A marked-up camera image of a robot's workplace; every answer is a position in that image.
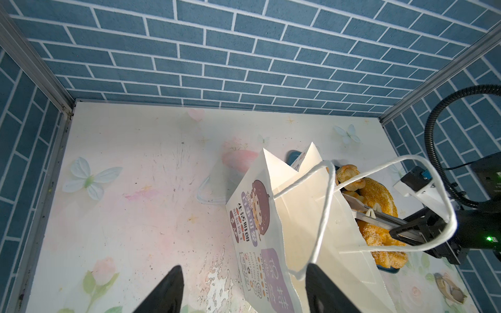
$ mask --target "black cable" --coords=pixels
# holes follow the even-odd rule
[[[456,199],[459,203],[472,208],[477,208],[479,203],[465,198],[459,191],[457,191],[449,182],[447,176],[445,175],[444,169],[442,168],[442,165],[440,165],[440,161],[438,160],[437,153],[435,150],[435,145],[433,143],[433,128],[435,127],[435,122],[438,116],[447,106],[449,106],[451,103],[461,98],[478,94],[501,96],[501,86],[479,85],[479,86],[467,87],[456,91],[455,93],[447,96],[445,99],[440,101],[440,103],[437,104],[437,106],[433,108],[433,110],[431,110],[431,113],[428,116],[428,120],[426,121],[426,126],[424,128],[424,145],[426,147],[426,153],[428,154],[428,159],[430,160],[431,164],[440,175],[440,178],[443,181],[445,189],[449,192],[450,196]]]
[[[470,165],[471,163],[473,163],[475,161],[471,161],[471,162],[468,162],[468,163],[464,163],[464,164],[461,164],[461,165],[458,165],[458,166],[454,166],[454,167],[446,167],[444,168],[443,170],[444,171],[450,171],[450,170],[455,170],[456,168],[460,168],[460,167],[463,167],[463,166],[466,166],[466,165]]]

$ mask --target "white tabletop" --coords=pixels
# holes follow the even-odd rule
[[[361,143],[344,144],[334,130],[350,124]],[[285,159],[311,142],[324,159],[361,171],[396,157],[374,118],[78,102],[28,312],[132,312],[177,264],[184,274],[183,313],[251,310],[220,203],[262,148]],[[62,191],[79,157],[94,175],[123,168],[102,184],[99,201],[85,188]],[[394,170],[371,177],[390,190],[402,216],[422,207],[391,187],[399,179]],[[450,308],[427,280],[435,272],[447,273],[467,293],[454,267],[413,253],[398,274],[383,273],[398,312]],[[92,280],[109,281],[113,274],[114,283],[97,297]],[[469,297],[449,311],[476,310],[472,303]]]

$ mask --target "metal frame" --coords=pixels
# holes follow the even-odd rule
[[[0,46],[61,112],[71,115],[75,101],[1,5]]]
[[[25,252],[21,256],[18,276],[14,282],[11,298],[8,300],[7,313],[26,311],[33,278],[35,277],[35,269],[37,268],[40,250],[42,249],[42,242],[47,228],[47,222],[49,221],[54,191],[58,182],[59,172],[61,171],[61,164],[70,133],[71,122],[71,118],[63,114],[61,125],[55,138],[56,144],[50,154],[50,163],[41,191],[41,195],[45,196],[40,197],[36,206],[37,210],[33,217],[31,231],[26,240]]]
[[[459,56],[452,60],[440,71],[427,79],[418,88],[409,93],[392,108],[379,117],[379,122],[384,126],[393,120],[397,115],[407,110],[410,106],[417,103],[424,96],[432,92],[435,88],[445,83],[465,67],[475,62],[486,52],[492,49],[501,41],[501,22],[499,22],[490,32],[485,34],[476,43],[464,50]]]

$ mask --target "wall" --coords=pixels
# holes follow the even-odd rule
[[[473,85],[501,85],[500,56],[501,46],[498,45],[385,125],[397,154],[425,154],[424,125],[430,109],[441,99]],[[434,141],[444,167],[461,165],[499,152],[501,97],[475,95],[452,103],[438,118]],[[409,161],[405,167],[409,170],[414,165],[413,161]],[[448,171],[448,176],[467,192],[470,199],[488,199],[469,167]],[[467,262],[459,269],[482,312],[501,311],[501,262],[492,251],[470,251]]]
[[[75,98],[366,117],[501,18],[495,0],[2,3]]]
[[[0,312],[16,279],[62,114],[0,48]]]

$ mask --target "cartoon girl illustration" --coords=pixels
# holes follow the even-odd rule
[[[256,228],[259,230],[260,235],[266,233],[270,224],[269,197],[270,195],[266,193],[264,184],[259,180],[255,180],[254,183],[252,183],[250,198],[252,200],[254,222],[256,223]]]

